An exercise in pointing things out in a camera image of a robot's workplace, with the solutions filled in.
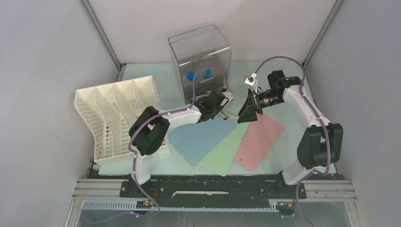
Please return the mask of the blue eraser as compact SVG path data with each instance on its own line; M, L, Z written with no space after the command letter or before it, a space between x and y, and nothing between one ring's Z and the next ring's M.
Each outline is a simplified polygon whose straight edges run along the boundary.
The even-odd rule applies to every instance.
M202 75L204 79L209 79L213 77L212 70L204 70Z
M186 79L188 81L193 82L194 80L196 80L196 76L195 76L195 72L194 71L190 71L186 74Z

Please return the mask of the clear plastic drawer box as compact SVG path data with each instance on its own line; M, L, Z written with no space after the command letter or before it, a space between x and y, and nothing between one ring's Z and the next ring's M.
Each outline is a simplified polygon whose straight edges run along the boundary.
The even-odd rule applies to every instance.
M232 48L230 42L215 24L174 34L168 37L178 86L185 103L193 96L202 96L212 90L228 88ZM212 70L213 77L203 78L204 70ZM195 72L196 80L186 79Z

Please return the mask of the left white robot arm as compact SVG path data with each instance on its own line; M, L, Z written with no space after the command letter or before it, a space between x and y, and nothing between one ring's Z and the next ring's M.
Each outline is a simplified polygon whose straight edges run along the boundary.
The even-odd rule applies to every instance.
M233 99L234 94L224 88L222 91L207 92L201 97L194 96L188 105L172 110L147 107L129 130L128 149L134 155L131 191L138 197L148 194L152 155L159 150L171 130L213 120Z

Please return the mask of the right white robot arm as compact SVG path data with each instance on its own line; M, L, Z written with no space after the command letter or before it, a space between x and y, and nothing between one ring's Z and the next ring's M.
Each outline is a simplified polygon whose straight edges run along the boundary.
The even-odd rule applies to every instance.
M343 127L332 123L312 103L299 77L286 77L276 70L267 76L270 88L257 91L256 73L246 77L244 82L252 85L248 89L247 100L238 113L238 123L258 121L266 107L287 103L295 112L304 134L296 150L293 164L280 172L281 181L275 184L275 192L286 198L294 191L294 184L302 182L317 173L327 175L332 163L340 159Z

